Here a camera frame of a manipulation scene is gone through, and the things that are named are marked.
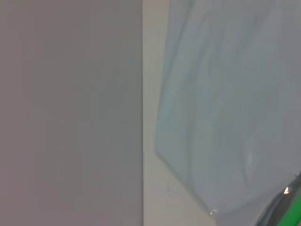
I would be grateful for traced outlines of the clear document bag green zip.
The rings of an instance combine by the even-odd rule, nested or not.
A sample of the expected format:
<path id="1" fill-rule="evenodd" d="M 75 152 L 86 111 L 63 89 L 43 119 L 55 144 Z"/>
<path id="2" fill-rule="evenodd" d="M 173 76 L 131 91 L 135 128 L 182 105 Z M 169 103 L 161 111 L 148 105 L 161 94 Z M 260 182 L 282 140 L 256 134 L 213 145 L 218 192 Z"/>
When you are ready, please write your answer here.
<path id="1" fill-rule="evenodd" d="M 155 151 L 217 226 L 301 190 L 301 0 L 170 0 Z"/>

